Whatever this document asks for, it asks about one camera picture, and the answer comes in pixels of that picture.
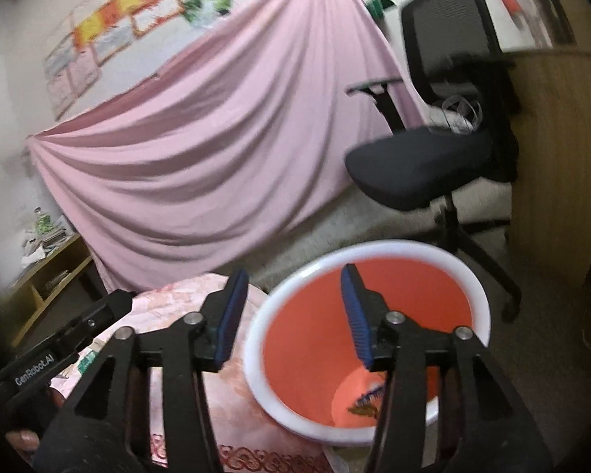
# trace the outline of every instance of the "pink cloth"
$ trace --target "pink cloth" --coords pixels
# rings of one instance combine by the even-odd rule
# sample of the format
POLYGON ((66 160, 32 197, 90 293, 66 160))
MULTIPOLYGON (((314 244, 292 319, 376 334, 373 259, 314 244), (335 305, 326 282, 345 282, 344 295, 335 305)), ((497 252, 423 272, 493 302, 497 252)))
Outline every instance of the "pink cloth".
POLYGON ((363 1, 255 0, 28 146, 107 288, 143 291, 224 265, 337 196, 346 151, 389 134, 344 89, 386 75, 408 79, 363 1))
MULTIPOLYGON (((224 286, 225 277, 205 274, 143 293, 134 299, 132 311, 97 339, 106 343, 123 325, 133 327, 138 333, 168 327, 187 313, 198 311, 208 293, 224 286)), ((229 472, 332 473, 322 445, 291 434, 278 425, 259 406, 245 381, 243 349, 247 331, 266 297, 258 288, 249 287, 231 359, 218 374, 203 374, 221 462, 229 472)), ((89 352, 89 349, 83 350, 79 361, 89 352)), ((68 397, 80 378, 79 370, 73 368, 68 378, 53 379, 52 387, 68 397)), ((151 458, 158 464, 166 464, 161 368, 151 370, 150 393, 151 458)), ((336 457, 330 458, 333 463, 337 461, 336 457)))

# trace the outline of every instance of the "chair caster wheel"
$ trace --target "chair caster wheel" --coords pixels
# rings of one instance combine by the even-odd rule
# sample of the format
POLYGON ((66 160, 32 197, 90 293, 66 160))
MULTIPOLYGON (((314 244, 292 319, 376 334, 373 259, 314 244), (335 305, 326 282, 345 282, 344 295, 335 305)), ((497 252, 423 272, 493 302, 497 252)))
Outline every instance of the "chair caster wheel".
POLYGON ((521 311, 520 299, 518 301, 508 302, 501 311, 501 319, 506 324, 514 322, 521 311))

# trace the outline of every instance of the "metal screw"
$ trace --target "metal screw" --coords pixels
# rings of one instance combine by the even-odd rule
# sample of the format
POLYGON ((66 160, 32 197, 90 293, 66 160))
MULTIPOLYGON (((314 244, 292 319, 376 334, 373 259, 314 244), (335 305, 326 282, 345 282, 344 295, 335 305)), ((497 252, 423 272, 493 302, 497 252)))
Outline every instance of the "metal screw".
POLYGON ((119 340, 126 340, 134 333, 134 329, 132 327, 121 327, 114 333, 114 337, 119 340))
POLYGON ((184 317, 184 323, 188 325, 197 325, 203 322, 203 315, 198 311, 193 311, 184 317))
POLYGON ((473 329, 469 327, 458 327, 455 330, 455 336, 461 340, 470 340, 473 337, 473 329))
POLYGON ((405 315, 400 311, 390 311, 385 315, 385 319, 388 321, 388 324, 397 325, 402 324, 405 321, 405 315))

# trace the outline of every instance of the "office chair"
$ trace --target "office chair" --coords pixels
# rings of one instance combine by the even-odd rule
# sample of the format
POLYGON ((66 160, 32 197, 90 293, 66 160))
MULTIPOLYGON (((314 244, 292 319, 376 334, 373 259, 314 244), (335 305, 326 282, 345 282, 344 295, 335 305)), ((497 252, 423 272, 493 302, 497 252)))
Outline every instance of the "office chair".
POLYGON ((519 314, 521 291, 510 276, 470 235, 509 224, 509 219, 461 224, 452 191, 485 177, 512 182, 519 153, 509 113, 519 103, 484 0, 413 0, 401 10, 407 62, 420 97, 429 105, 452 95, 479 101, 483 121, 471 134, 448 127, 406 130, 388 92, 401 78, 370 80, 351 86, 347 94, 373 97, 392 136, 351 150, 345 164, 355 184, 368 197, 389 208, 409 211, 429 207, 438 197, 445 204, 436 229, 414 240, 433 241, 456 253, 464 251, 511 295, 502 318, 519 314))

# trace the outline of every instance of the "white wall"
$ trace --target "white wall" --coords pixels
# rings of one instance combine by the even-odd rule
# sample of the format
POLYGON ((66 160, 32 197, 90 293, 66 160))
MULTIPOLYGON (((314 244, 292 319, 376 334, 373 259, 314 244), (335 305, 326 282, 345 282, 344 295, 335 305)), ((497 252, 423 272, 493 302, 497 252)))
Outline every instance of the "white wall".
POLYGON ((21 231, 33 219, 37 205, 56 216, 58 208, 41 180, 23 158, 24 136, 7 83, 9 25, 13 5, 0 1, 0 287, 19 274, 21 231))
MULTIPOLYGON (((27 135, 55 124, 46 93, 42 68, 44 42, 83 0, 0 0, 0 286, 12 280, 19 270, 19 238, 33 208, 41 204, 53 213, 58 209, 39 187, 32 173, 26 172, 22 149, 27 135)), ((235 0, 244 5, 250 0, 235 0)), ((401 4, 405 0, 394 0, 401 4)), ((522 5, 531 2, 519 0, 522 5)), ((500 0, 487 0, 502 47, 517 49, 533 46, 527 30, 518 30, 500 0)), ((389 40, 399 59, 405 61, 398 12, 387 15, 389 40)), ((180 51, 192 37, 182 18, 175 18, 140 39, 104 65, 95 85, 71 107, 66 116, 131 87, 153 72, 172 54, 180 51)))

